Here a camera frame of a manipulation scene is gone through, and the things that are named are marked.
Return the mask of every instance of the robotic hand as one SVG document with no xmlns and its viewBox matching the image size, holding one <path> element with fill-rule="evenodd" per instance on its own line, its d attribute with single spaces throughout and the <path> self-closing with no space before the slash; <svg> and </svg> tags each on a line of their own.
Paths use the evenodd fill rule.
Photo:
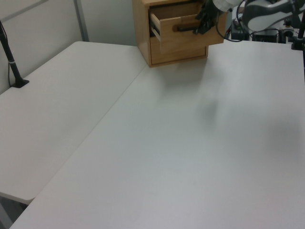
<svg viewBox="0 0 305 229">
<path fill-rule="evenodd" d="M 241 0 L 206 0 L 196 17 L 200 20 L 200 26 L 193 32 L 205 34 L 214 26 L 215 19 L 221 13 L 232 10 L 240 3 Z M 242 19 L 249 29 L 260 31 L 304 11 L 305 0 L 281 0 L 274 4 L 268 0 L 247 0 Z"/>
</svg>

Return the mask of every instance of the wooden drawer cabinet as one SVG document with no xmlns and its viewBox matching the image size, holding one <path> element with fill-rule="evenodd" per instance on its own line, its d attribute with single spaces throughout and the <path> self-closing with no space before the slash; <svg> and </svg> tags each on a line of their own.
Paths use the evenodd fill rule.
<svg viewBox="0 0 305 229">
<path fill-rule="evenodd" d="M 208 46 L 223 43 L 213 27 L 195 35 L 195 19 L 201 0 L 132 0 L 137 44 L 150 67 L 206 58 Z M 225 33 L 226 14 L 219 18 L 219 31 Z"/>
</svg>

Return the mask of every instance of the black cable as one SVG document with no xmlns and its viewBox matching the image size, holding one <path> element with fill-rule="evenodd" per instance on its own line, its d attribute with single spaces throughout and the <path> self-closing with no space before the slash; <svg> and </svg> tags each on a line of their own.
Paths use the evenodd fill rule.
<svg viewBox="0 0 305 229">
<path fill-rule="evenodd" d="M 260 30 L 260 31 L 254 31 L 254 32 L 250 33 L 250 35 L 253 35 L 253 34 L 258 33 L 258 32 L 269 31 L 269 30 L 276 30 L 276 31 L 280 31 L 280 30 L 278 30 L 278 29 L 274 29 L 274 28 L 272 28 L 272 29 L 264 29 L 264 30 Z"/>
<path fill-rule="evenodd" d="M 230 42 L 241 42 L 241 41 L 243 41 L 243 40 L 231 40 L 231 39 L 228 39 L 228 38 L 225 38 L 220 32 L 219 32 L 219 30 L 218 30 L 218 18 L 219 18 L 219 14 L 217 15 L 217 20 L 216 20 L 216 31 L 217 31 L 217 33 L 218 33 L 218 35 L 219 36 L 221 36 L 223 39 L 225 39 L 225 40 L 227 40 L 227 41 L 230 41 Z"/>
<path fill-rule="evenodd" d="M 8 79 L 9 79 L 9 86 L 11 87 L 11 84 L 10 84 L 10 63 L 8 63 Z"/>
</svg>

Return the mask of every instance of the white tabletop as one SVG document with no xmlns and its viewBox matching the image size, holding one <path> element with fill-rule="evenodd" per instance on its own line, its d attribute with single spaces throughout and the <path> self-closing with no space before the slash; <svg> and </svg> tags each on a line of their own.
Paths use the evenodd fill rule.
<svg viewBox="0 0 305 229">
<path fill-rule="evenodd" d="M 289 45 L 146 67 L 12 229 L 303 228 L 304 101 Z"/>
<path fill-rule="evenodd" d="M 0 95 L 0 196 L 30 203 L 145 66 L 137 47 L 76 42 Z"/>
</svg>

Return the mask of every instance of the white wall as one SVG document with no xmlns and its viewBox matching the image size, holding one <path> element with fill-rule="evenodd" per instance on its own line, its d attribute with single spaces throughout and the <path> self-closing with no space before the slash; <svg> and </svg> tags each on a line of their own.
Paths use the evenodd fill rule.
<svg viewBox="0 0 305 229">
<path fill-rule="evenodd" d="M 91 42 L 136 46 L 132 0 L 81 0 Z"/>
<path fill-rule="evenodd" d="M 3 26 L 22 77 L 72 43 L 81 41 L 72 0 L 48 0 L 4 22 Z M 7 64 L 4 50 L 0 46 L 0 94 L 9 88 Z"/>
</svg>

